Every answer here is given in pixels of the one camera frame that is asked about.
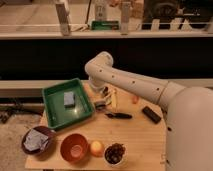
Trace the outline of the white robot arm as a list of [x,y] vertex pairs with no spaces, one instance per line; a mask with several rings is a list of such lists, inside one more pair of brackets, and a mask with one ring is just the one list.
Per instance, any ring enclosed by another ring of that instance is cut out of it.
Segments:
[[213,171],[213,90],[115,69],[106,51],[85,72],[95,90],[110,83],[166,112],[166,171]]

